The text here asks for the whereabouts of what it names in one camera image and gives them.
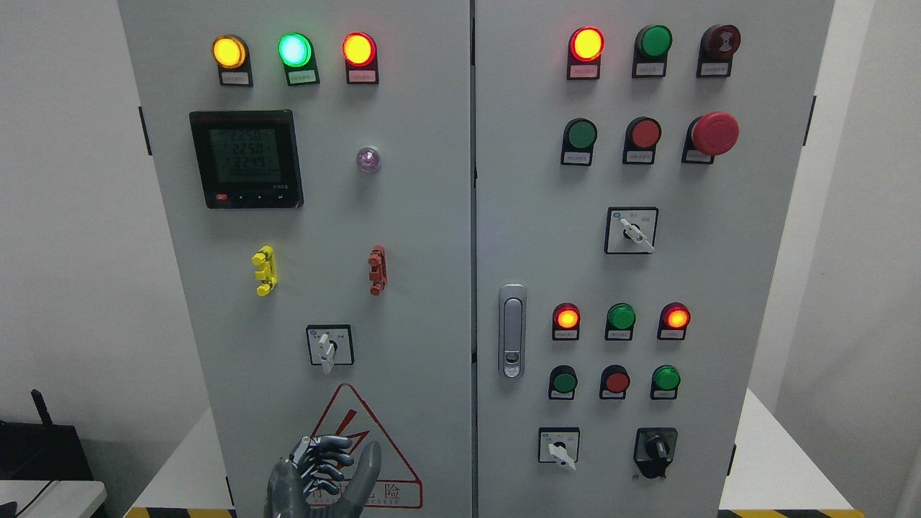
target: white table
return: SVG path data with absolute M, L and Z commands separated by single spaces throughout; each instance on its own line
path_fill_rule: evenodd
M 751 391 L 736 444 L 720 509 L 853 509 Z M 134 507 L 231 509 L 225 473 L 208 409 Z
M 0 480 L 0 504 L 18 502 L 18 511 L 41 491 L 47 480 Z M 89 518 L 106 500 L 102 482 L 53 482 L 19 518 Z

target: red terminal block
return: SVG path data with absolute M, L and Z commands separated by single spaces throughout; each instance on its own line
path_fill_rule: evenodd
M 387 287 L 387 258 L 384 255 L 384 247 L 377 245 L 372 248 L 371 255 L 367 257 L 367 264 L 371 266 L 371 272 L 367 274 L 368 280 L 371 281 L 371 295 L 377 297 Z

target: green indicator light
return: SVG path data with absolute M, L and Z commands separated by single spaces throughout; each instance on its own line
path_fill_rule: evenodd
M 636 322 L 636 313 L 630 304 L 615 304 L 608 310 L 608 323 L 614 329 L 630 329 Z
M 682 382 L 682 377 L 671 365 L 663 365 L 652 373 L 652 382 L 659 390 L 675 390 Z
M 643 31 L 640 52 L 649 59 L 659 59 L 671 48 L 671 31 L 664 25 L 655 25 Z
M 292 32 L 282 36 L 278 42 L 278 55 L 281 56 L 285 65 L 298 68 L 304 66 L 310 61 L 313 55 L 313 47 L 302 34 Z
M 565 372 L 554 378 L 554 390 L 562 394 L 569 394 L 576 390 L 576 376 Z
M 573 147 L 585 149 L 595 143 L 595 138 L 597 136 L 598 133 L 595 131 L 595 126 L 592 125 L 592 123 L 588 121 L 579 121 L 569 128 L 569 134 L 566 135 L 566 138 Z

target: green push button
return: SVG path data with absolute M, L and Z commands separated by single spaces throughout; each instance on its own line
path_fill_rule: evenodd
M 659 59 L 671 48 L 671 31 L 664 25 L 643 29 L 639 41 L 639 52 L 648 59 Z
M 576 376 L 564 372 L 554 378 L 554 390 L 561 394 L 569 394 L 576 390 Z
M 663 365 L 652 373 L 652 382 L 658 390 L 675 390 L 682 382 L 682 377 L 671 365 Z
M 614 304 L 608 310 L 608 324 L 614 329 L 630 329 L 636 322 L 636 313 L 630 304 Z
M 596 138 L 598 138 L 598 130 L 595 129 L 595 124 L 585 120 L 569 126 L 569 132 L 566 134 L 566 140 L 577 149 L 590 147 L 595 143 Z

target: gray metal panel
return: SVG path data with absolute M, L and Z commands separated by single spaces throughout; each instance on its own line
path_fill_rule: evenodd
M 313 430 L 339 383 L 365 397 L 422 479 L 424 507 L 410 513 L 469 515 L 469 3 L 120 5 L 239 516 L 261 515 L 272 465 Z M 345 84 L 341 44 L 354 30 L 378 44 L 378 86 Z M 288 31 L 313 42 L 319 85 L 286 85 L 276 46 Z M 248 43 L 254 88 L 218 85 L 210 48 L 225 33 Z M 188 113 L 266 109 L 294 111 L 305 205 L 206 209 Z M 355 165 L 368 145 L 382 155 L 377 173 Z M 261 299 L 250 257 L 264 244 L 279 285 Z M 376 244 L 390 279 L 377 298 L 367 279 Z M 310 366 L 308 324 L 351 324 L 355 365 L 330 376 Z
M 476 6 L 479 509 L 482 516 L 711 518 L 718 506 L 809 117 L 832 2 L 481 1 Z M 742 45 L 732 77 L 694 76 L 710 26 L 732 23 Z M 637 32 L 674 34 L 668 76 L 632 79 Z M 600 28 L 599 81 L 566 81 L 566 45 Z M 711 166 L 681 164 L 688 124 L 733 113 L 741 137 Z M 656 118 L 653 166 L 624 166 L 624 129 Z M 599 127 L 591 167 L 559 165 L 565 124 Z M 608 206 L 656 206 L 652 255 L 605 255 Z M 528 369 L 496 368 L 495 296 L 528 289 Z M 556 304 L 582 312 L 581 339 L 550 340 Z M 659 312 L 685 303 L 688 337 L 656 340 Z M 603 339 L 605 314 L 629 302 L 632 342 Z M 602 401 L 602 369 L 624 365 L 626 400 Z M 676 401 L 651 401 L 652 371 L 682 373 Z M 552 367 L 579 376 L 573 401 L 548 401 Z M 539 427 L 579 427 L 577 471 L 537 462 Z M 674 427 L 665 480 L 633 463 L 636 430 Z

